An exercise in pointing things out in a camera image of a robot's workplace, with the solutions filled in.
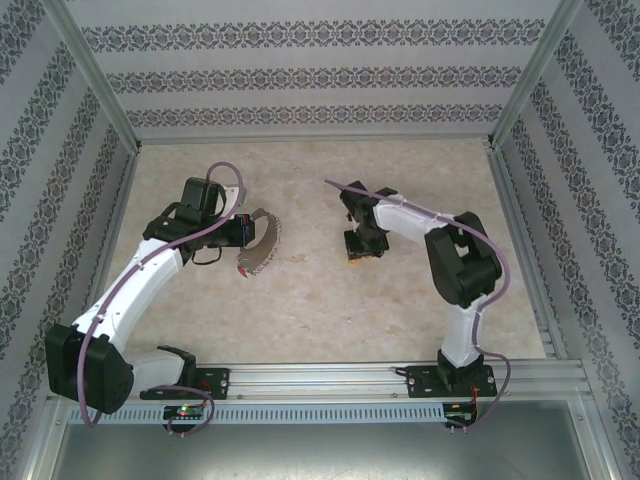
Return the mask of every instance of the robotic arm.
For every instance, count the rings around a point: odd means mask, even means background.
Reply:
[[[366,191],[358,181],[349,187]],[[340,194],[353,223],[353,229],[344,232],[347,255],[350,261],[381,257],[389,249],[390,231],[426,246],[434,284],[449,304],[446,334],[438,351],[438,376],[452,390],[460,382],[473,378],[483,365],[483,355],[472,339],[473,323],[478,306],[493,292],[502,275],[500,262],[493,250],[475,236],[403,207],[405,198],[395,190],[384,188],[376,193],[394,202],[347,190]],[[480,219],[471,212],[440,217],[485,234]],[[456,247],[468,252],[460,255]]]
[[[70,327],[54,325],[46,335],[45,351],[49,385],[54,393],[77,400],[76,372],[82,341],[103,303],[118,281],[151,252],[170,242],[200,232],[231,211],[241,194],[238,186],[223,186],[200,178],[187,180],[182,198],[151,221],[135,255],[87,312]],[[130,395],[159,386],[193,387],[195,357],[161,346],[125,360],[124,351],[134,326],[164,284],[203,248],[246,247],[255,237],[255,225],[247,214],[236,214],[217,230],[175,248],[169,248],[142,268],[117,292],[93,333],[85,362],[87,404],[103,413],[118,410]]]

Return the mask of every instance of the wallpaper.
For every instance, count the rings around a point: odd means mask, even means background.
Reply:
[[[488,134],[558,0],[71,1],[142,140]]]
[[[640,478],[638,32],[632,1],[585,2],[503,145],[623,478]]]
[[[89,301],[130,152],[41,5],[0,1],[0,479],[47,392],[44,335]]]

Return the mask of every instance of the cable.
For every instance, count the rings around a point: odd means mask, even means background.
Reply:
[[[179,435],[180,438],[188,437],[189,435],[198,433],[200,430],[206,427],[209,423],[211,423],[211,420],[213,420],[213,416],[215,414],[215,408],[216,408],[215,403],[213,401],[213,397],[203,390],[199,390],[197,388],[191,388],[191,387],[181,387],[178,385],[161,385],[159,387],[154,387],[151,390],[175,390],[179,392],[195,393],[196,395],[200,395],[204,399],[201,405],[203,408],[207,402],[211,404],[211,411],[209,412],[209,415],[207,416],[207,418],[205,418],[205,420],[202,423],[196,425],[188,432],[176,432],[175,430],[172,430],[171,425],[173,424],[173,421],[178,417],[177,416],[171,417],[169,419],[169,422],[167,423],[167,430],[169,431],[169,435],[171,436]]]
[[[360,195],[366,195],[367,197],[375,198],[383,202],[393,203],[394,205],[398,205],[403,208],[408,208],[428,218],[439,220],[453,227],[459,228],[460,230],[470,233],[474,237],[486,243],[495,252],[496,256],[500,260],[500,263],[502,264],[502,270],[504,271],[504,282],[502,283],[502,286],[496,293],[491,295],[489,298],[487,298],[484,302],[482,302],[478,306],[475,317],[473,319],[473,328],[471,330],[471,341],[473,343],[474,348],[479,353],[487,357],[493,357],[493,358],[502,360],[506,367],[506,373],[504,376],[504,382],[502,383],[502,387],[498,391],[498,394],[496,395],[496,398],[493,400],[491,405],[489,405],[489,408],[487,409],[487,411],[474,424],[466,427],[466,430],[471,430],[472,428],[475,428],[476,426],[478,426],[478,424],[484,421],[484,419],[487,418],[487,416],[493,411],[493,409],[496,407],[496,405],[504,395],[504,392],[507,389],[507,385],[509,384],[509,380],[511,380],[511,361],[501,353],[489,352],[487,350],[484,350],[482,347],[480,347],[480,345],[478,345],[478,328],[480,327],[480,314],[485,308],[487,308],[489,305],[491,305],[492,303],[497,301],[500,297],[502,297],[507,291],[507,289],[509,288],[509,284],[511,283],[511,270],[509,269],[509,262],[507,261],[507,257],[504,255],[502,250],[500,250],[500,247],[498,247],[489,237],[479,232],[475,228],[471,228],[467,225],[464,225],[463,223],[456,222],[455,220],[452,220],[448,217],[444,217],[436,212],[428,210],[424,207],[420,207],[419,205],[415,205],[406,200],[398,200],[393,197],[385,197],[383,195],[379,195],[373,192],[368,192],[367,190],[362,190],[360,188],[350,187],[349,185],[342,185],[340,183],[334,182],[333,180],[325,180],[325,182],[331,185],[332,187],[337,188],[338,190],[346,190],[348,192],[358,193]]]
[[[238,210],[238,207],[240,206],[241,199],[244,198],[244,195],[245,195],[244,183],[242,181],[242,174],[240,173],[240,170],[238,170],[238,168],[235,165],[229,162],[217,162],[211,165],[209,167],[209,170],[207,170],[207,181],[211,177],[211,173],[218,167],[228,167],[231,170],[233,170],[233,172],[236,174],[236,178],[238,181],[238,196],[236,197],[236,200],[233,203],[231,210],[229,210],[229,212],[226,215],[221,217],[216,223],[214,223],[210,227],[207,227],[204,230],[201,230],[199,232],[192,233],[191,235],[187,235],[186,237],[179,238],[178,240],[174,240],[173,242],[167,243],[155,249],[153,252],[151,252],[142,260],[140,260],[139,263],[137,263],[136,265],[131,267],[129,270],[127,270],[127,272],[122,276],[120,281],[118,281],[118,283],[116,283],[114,287],[111,289],[111,291],[109,292],[109,295],[107,295],[104,302],[98,309],[98,313],[96,314],[96,316],[93,317],[93,320],[91,321],[91,325],[89,326],[87,333],[85,334],[84,339],[82,341],[82,345],[80,347],[80,354],[78,355],[78,369],[76,372],[76,383],[77,383],[76,390],[78,393],[78,403],[80,404],[80,416],[82,417],[82,421],[84,422],[84,424],[87,425],[88,427],[94,427],[97,424],[98,420],[100,419],[99,414],[96,414],[96,417],[93,420],[89,418],[89,411],[87,408],[87,399],[85,396],[85,389],[84,389],[84,367],[87,359],[87,349],[89,348],[89,342],[93,337],[93,333],[96,331],[96,329],[98,328],[98,325],[104,319],[104,314],[106,313],[107,308],[109,308],[109,305],[111,304],[113,299],[116,297],[118,292],[122,290],[122,287],[127,283],[127,281],[129,281],[129,279],[138,270],[140,270],[140,268],[144,268],[144,266],[149,261],[151,261],[153,258],[155,258],[156,256],[158,256],[159,254],[161,254],[166,250],[175,248],[179,245],[182,245],[183,243],[187,243],[197,238],[200,238],[204,235],[210,234],[211,232],[219,228],[221,225],[223,225],[231,217],[233,217],[233,215]],[[177,387],[177,388],[172,388],[172,390],[187,389],[187,388],[189,387]]]
[[[221,258],[222,258],[222,247],[218,247],[218,258],[214,258],[213,260],[209,260],[207,262],[196,262],[196,252],[193,252],[193,255],[191,255],[191,262],[194,265],[198,265],[198,266],[213,265],[214,263],[220,261]]]

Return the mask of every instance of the marble floor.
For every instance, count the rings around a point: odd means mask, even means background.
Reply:
[[[228,143],[144,146],[109,273],[131,258],[146,224],[180,199],[185,180],[216,161],[241,170],[240,210],[263,207],[282,222],[278,250],[242,277],[236,249],[211,266],[188,264],[135,327],[129,350],[169,344],[200,363],[434,360],[445,332],[424,248],[389,234],[380,259],[347,262],[350,224],[339,192],[361,180],[443,213],[478,214],[513,271],[505,298],[487,309],[481,343],[513,358],[544,357],[522,274],[479,140]],[[216,181],[231,183],[221,169]]]

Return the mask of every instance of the metal plate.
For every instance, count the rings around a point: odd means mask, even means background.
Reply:
[[[438,377],[437,366],[414,365],[399,370],[406,372],[409,398],[471,397],[473,386],[478,388],[478,397],[495,397],[498,394],[490,365],[483,365],[475,377],[455,385],[451,391]]]
[[[101,425],[158,425],[167,420],[164,405],[125,406],[112,415],[105,415]],[[211,411],[206,406],[203,416]],[[327,425],[370,423],[442,423],[444,409],[439,402],[409,404],[371,403],[305,405],[305,404],[220,404],[216,405],[212,425]],[[74,407],[69,425],[81,425],[80,409]],[[197,424],[190,417],[177,418],[174,423]]]
[[[229,369],[198,367],[194,388],[206,391],[214,400],[226,400],[229,391]],[[146,390],[140,392],[140,398],[142,400],[202,400],[202,397],[195,393],[172,390]]]

